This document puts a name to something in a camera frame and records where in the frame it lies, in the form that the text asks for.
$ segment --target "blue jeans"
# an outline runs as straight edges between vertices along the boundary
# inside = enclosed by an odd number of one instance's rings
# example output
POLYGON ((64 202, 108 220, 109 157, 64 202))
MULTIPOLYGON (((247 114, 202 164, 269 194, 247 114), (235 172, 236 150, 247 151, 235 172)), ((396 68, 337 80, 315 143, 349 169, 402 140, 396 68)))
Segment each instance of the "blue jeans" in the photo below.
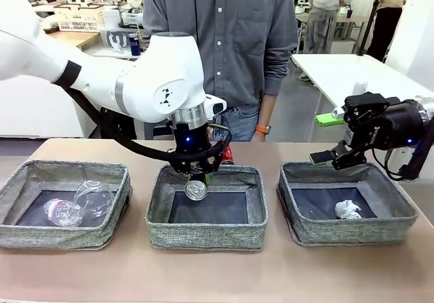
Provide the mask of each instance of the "blue jeans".
MULTIPOLYGON (((256 129, 259 118, 259 104, 228 108, 214 117, 214 123, 224 125, 231 130, 233 142, 249 142, 256 129)), ((213 140, 226 139, 226 132, 214 128, 213 140)))

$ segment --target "blue can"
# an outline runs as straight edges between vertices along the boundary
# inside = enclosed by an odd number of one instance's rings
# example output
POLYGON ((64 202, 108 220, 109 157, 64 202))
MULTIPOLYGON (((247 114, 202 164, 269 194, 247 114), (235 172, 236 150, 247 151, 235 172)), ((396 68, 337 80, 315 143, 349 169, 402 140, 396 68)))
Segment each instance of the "blue can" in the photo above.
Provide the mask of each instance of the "blue can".
POLYGON ((128 35, 128 39, 130 39, 131 55, 139 56, 140 55, 140 46, 138 44, 137 33, 130 33, 128 35))

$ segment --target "person's hand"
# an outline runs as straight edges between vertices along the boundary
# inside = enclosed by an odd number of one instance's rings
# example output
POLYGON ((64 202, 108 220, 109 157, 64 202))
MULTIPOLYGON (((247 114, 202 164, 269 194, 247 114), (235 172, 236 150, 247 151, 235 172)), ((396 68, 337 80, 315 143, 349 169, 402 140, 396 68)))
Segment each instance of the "person's hand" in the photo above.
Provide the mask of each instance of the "person's hand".
POLYGON ((262 132, 255 132, 250 141, 251 142, 265 142, 265 136, 266 135, 262 132))

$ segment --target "red can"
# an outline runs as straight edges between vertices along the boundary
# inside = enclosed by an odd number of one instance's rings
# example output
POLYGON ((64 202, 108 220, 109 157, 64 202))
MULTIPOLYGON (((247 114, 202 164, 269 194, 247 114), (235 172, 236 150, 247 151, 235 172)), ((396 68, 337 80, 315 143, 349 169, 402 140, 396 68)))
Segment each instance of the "red can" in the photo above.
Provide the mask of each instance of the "red can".
POLYGON ((233 163, 233 156, 232 156, 232 150, 231 147, 228 145, 223 150, 223 158, 222 163, 223 165, 234 165, 233 163))

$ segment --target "can lid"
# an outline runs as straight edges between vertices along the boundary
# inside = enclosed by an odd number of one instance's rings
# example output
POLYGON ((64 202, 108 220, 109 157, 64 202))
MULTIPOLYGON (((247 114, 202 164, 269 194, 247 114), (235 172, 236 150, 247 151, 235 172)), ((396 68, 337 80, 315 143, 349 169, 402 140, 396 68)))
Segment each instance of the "can lid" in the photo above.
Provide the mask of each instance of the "can lid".
POLYGON ((202 200, 208 193, 207 186, 198 180, 188 181, 185 185, 185 194, 194 201, 202 200))

